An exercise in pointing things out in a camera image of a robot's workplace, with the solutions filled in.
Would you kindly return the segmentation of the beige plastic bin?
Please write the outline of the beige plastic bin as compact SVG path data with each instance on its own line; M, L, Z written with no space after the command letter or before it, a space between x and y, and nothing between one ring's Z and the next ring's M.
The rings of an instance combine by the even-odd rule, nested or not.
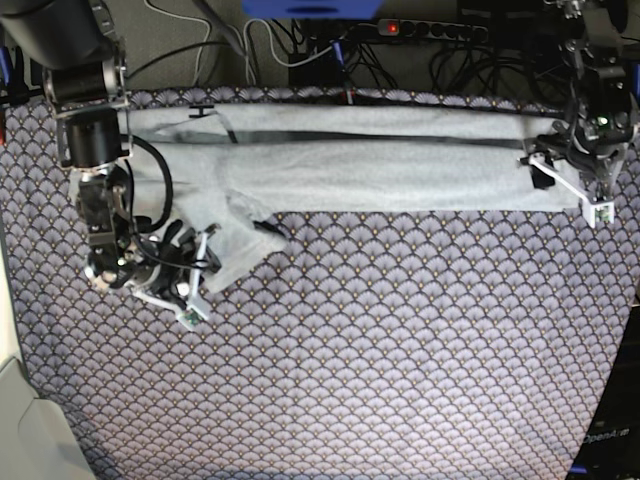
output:
M94 477L62 409L39 397L15 358L1 367L1 477Z

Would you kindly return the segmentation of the fan-patterned tablecloth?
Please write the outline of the fan-patterned tablecloth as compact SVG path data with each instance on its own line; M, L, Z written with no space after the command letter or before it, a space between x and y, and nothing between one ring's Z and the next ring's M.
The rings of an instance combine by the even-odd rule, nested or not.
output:
M1 214L32 385L102 479L561 479L639 281L619 215L284 213L287 239L193 330L82 272L43 103L6 115Z

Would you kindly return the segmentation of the black box under table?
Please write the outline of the black box under table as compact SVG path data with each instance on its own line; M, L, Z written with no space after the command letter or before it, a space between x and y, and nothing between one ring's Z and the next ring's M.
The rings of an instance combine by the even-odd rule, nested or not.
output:
M335 54L330 51L305 65L288 70L290 87L337 87L342 85Z

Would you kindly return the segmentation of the grey T-shirt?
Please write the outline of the grey T-shirt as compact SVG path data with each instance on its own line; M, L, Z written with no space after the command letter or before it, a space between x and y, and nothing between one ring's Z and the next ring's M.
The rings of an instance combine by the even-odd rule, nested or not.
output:
M120 127L168 163L173 214L202 230L219 292L285 239L260 228L279 212L560 212L578 204L562 186L537 189L523 143L548 118L429 107L219 104L121 114Z

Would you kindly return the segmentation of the blue box overhead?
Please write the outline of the blue box overhead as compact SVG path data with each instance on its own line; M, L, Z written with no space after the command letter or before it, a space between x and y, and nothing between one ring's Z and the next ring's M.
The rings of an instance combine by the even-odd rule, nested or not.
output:
M370 19L381 0L244 0L246 14L261 19Z

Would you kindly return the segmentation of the black OpenArm case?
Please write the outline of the black OpenArm case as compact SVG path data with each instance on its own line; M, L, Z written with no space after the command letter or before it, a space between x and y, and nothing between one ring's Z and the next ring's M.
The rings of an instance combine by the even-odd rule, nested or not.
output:
M567 477L639 477L638 306L631 309L609 380Z

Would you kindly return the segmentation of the black power strip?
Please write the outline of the black power strip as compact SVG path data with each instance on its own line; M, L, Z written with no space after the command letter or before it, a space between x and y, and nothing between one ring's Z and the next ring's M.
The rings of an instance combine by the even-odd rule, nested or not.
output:
M407 39L431 39L446 41L472 41L485 43L489 31L484 26L430 22L422 20L380 19L377 22L381 36Z

